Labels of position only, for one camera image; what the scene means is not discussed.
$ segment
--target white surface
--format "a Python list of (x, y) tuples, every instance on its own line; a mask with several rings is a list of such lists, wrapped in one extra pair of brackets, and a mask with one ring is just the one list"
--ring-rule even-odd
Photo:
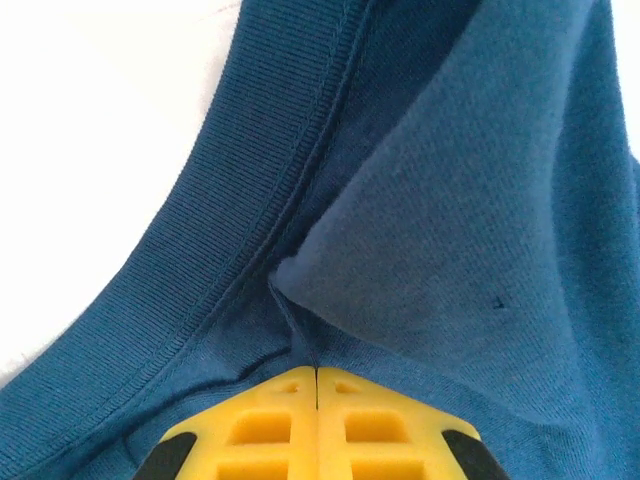
[[(162, 205), (238, 12), (234, 0), (56, 2), (38, 14), (2, 5), (0, 386), (86, 308)], [(614, 6), (638, 155), (640, 9)]]

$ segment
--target yellow plastic object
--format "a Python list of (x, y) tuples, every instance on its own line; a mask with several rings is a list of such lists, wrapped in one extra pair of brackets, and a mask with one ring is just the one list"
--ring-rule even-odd
[(176, 480), (466, 480), (457, 417), (335, 368), (300, 367), (171, 428), (197, 436)]

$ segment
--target teal fabric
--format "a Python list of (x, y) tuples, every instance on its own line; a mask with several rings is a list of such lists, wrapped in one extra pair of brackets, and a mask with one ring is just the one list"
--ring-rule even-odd
[(309, 349), (513, 479), (635, 479), (639, 181), (608, 2), (245, 0), (166, 204), (0, 391), (0, 479), (128, 479)]

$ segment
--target blue shirt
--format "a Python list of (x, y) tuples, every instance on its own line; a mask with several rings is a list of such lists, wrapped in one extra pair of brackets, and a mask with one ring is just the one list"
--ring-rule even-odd
[(269, 281), (322, 365), (468, 420), (513, 479), (637, 478), (615, 61), (607, 1), (245, 0), (165, 205), (0, 391), (0, 479), (128, 479), (308, 362)]

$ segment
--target small dark spot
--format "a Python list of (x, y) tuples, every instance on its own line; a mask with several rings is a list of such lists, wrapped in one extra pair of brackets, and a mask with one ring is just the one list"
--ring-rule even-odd
[(502, 300), (500, 300), (500, 297), (496, 297), (496, 298), (493, 299), (491, 307), (494, 310), (504, 310), (504, 308), (505, 308), (504, 303), (502, 303)]

